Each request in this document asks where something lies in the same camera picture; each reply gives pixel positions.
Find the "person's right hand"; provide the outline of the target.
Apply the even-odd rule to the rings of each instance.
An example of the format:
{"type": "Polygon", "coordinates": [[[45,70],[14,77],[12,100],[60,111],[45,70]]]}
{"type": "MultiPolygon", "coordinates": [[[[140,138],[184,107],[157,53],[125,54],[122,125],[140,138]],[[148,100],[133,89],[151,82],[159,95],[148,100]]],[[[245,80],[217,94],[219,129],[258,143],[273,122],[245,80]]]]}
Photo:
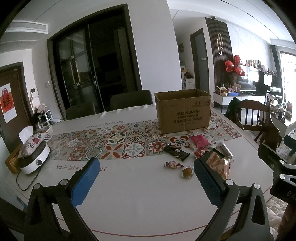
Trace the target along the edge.
{"type": "Polygon", "coordinates": [[[295,240],[295,205],[287,205],[278,227],[276,240],[295,240]]]}

